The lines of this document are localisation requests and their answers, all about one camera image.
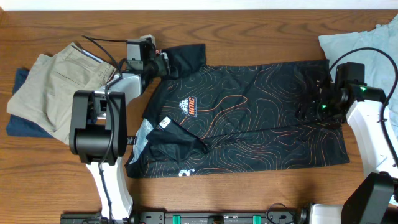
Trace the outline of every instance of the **wood grain surface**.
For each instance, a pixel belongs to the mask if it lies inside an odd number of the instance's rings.
[[[75,11],[0,12],[0,223],[58,223],[64,212],[101,209],[95,183],[78,156],[54,139],[6,134],[6,105],[17,68],[70,42],[105,58],[82,34],[112,39],[156,37],[158,48],[206,43],[209,65],[257,65],[325,58],[318,36],[372,30],[398,11]],[[102,43],[118,60],[126,46]],[[156,84],[128,106],[135,134]],[[139,210],[264,211],[272,203],[341,204],[363,180],[353,132],[343,134],[351,163],[184,178],[128,179]],[[127,150],[124,159],[130,155]]]

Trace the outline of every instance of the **khaki pants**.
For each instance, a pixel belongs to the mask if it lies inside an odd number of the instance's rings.
[[[37,123],[65,144],[69,144],[73,94],[103,86],[114,72],[110,64],[77,49],[71,43],[53,57],[40,55],[7,106],[8,113]]]

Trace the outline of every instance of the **black cable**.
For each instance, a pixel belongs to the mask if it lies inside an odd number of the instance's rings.
[[[386,101],[385,101],[385,102],[383,103],[383,105],[381,106],[381,109],[380,109],[380,124],[381,124],[381,129],[382,129],[382,131],[383,131],[384,138],[386,139],[387,144],[388,144],[388,146],[389,146],[389,148],[390,148],[391,154],[392,154],[392,156],[393,156],[393,158],[394,158],[396,164],[398,164],[398,156],[397,156],[397,154],[396,154],[396,151],[394,150],[394,146],[393,146],[392,143],[391,143],[390,137],[388,136],[387,129],[386,129],[386,124],[385,124],[386,120],[384,119],[384,110],[386,109],[386,106],[388,105],[388,102],[389,102],[389,100],[390,100],[392,94],[394,93],[394,90],[396,89],[396,87],[397,87],[397,82],[398,82],[398,68],[397,68],[397,65],[396,65],[396,63],[394,62],[394,60],[391,58],[390,55],[388,55],[387,53],[385,53],[385,52],[382,51],[382,50],[376,49],[376,48],[374,48],[374,47],[361,47],[361,48],[358,48],[358,49],[355,49],[355,50],[352,50],[352,51],[349,51],[349,52],[343,54],[339,59],[337,59],[337,61],[335,61],[335,62],[333,63],[333,65],[332,65],[332,66],[330,67],[330,69],[329,69],[329,72],[332,71],[333,67],[334,67],[342,58],[344,58],[345,56],[347,56],[347,55],[349,55],[349,54],[352,54],[352,53],[354,53],[354,52],[360,51],[360,50],[373,50],[373,51],[379,52],[380,54],[383,54],[384,56],[386,56],[386,57],[388,58],[388,60],[391,62],[392,66],[394,67],[394,72],[395,72],[395,75],[396,75],[396,79],[394,80],[394,84],[392,85],[391,91],[390,91],[390,93],[388,94],[388,96],[387,96],[387,98],[386,98]]]
[[[84,38],[88,39],[89,41],[91,41],[92,43],[94,43],[97,47],[99,47],[103,52],[105,52],[108,57],[112,60],[112,62],[114,63],[114,66],[117,68],[120,76],[119,79],[121,78],[122,72],[121,72],[121,68],[118,65],[118,63],[116,62],[116,60],[112,57],[112,55],[105,50],[100,44],[98,44],[97,42],[95,42],[94,39],[84,36]],[[109,87],[111,87],[114,83],[116,82],[111,82],[109,85],[106,84],[105,85],[105,89],[104,89],[104,94],[105,94],[105,98],[106,98],[106,103],[108,105],[109,108],[109,114],[111,116],[110,122],[111,122],[111,137],[109,139],[109,143],[108,143],[108,147],[106,149],[106,152],[104,154],[104,156],[101,158],[101,160],[98,163],[98,169],[99,169],[99,175],[101,176],[101,181],[102,181],[102,186],[104,188],[104,192],[105,192],[105,196],[106,199],[108,201],[108,207],[109,207],[109,223],[113,224],[113,216],[112,216],[112,201],[111,201],[111,197],[109,196],[109,192],[108,192],[108,188],[106,187],[106,183],[105,183],[105,177],[104,177],[104,170],[102,169],[102,163],[106,160],[106,158],[109,156],[109,153],[112,150],[112,146],[113,146],[113,139],[114,139],[114,114],[113,114],[113,107],[112,107],[112,101],[108,95],[108,90]]]
[[[103,46],[101,46],[99,43],[95,42],[95,39],[93,39],[93,38],[91,38],[91,37],[87,37],[87,36],[85,36],[85,35],[82,35],[82,37],[86,38],[87,40],[89,40],[90,42],[92,42],[93,44],[95,44],[95,45],[96,45],[97,47],[99,47],[103,52],[106,53],[106,55],[112,60],[112,63],[113,63],[113,65],[115,66],[115,68],[118,70],[118,72],[119,72],[119,78],[121,78],[121,77],[122,77],[122,70],[121,70],[119,64],[116,62],[116,60],[112,57],[112,55],[111,55],[107,50],[105,50],[105,48],[104,48]]]
[[[90,37],[92,40],[98,40],[98,41],[107,41],[107,42],[127,42],[127,40],[113,40],[113,39],[100,39],[100,38],[94,38]]]
[[[270,210],[273,206],[275,206],[275,205],[280,205],[280,206],[285,207],[285,208],[287,209],[287,212],[289,212],[289,213],[293,216],[293,221],[290,222],[290,223],[293,223],[293,222],[294,222],[295,214],[292,213],[291,211],[289,211],[289,209],[288,209],[284,204],[282,204],[282,203],[274,203],[274,204],[272,204],[272,205],[267,209],[267,211],[266,211],[266,218],[267,218],[268,221],[270,221],[272,224],[276,224],[276,223],[275,223],[274,221],[272,221],[272,220],[269,218],[269,216],[268,216],[269,210]]]

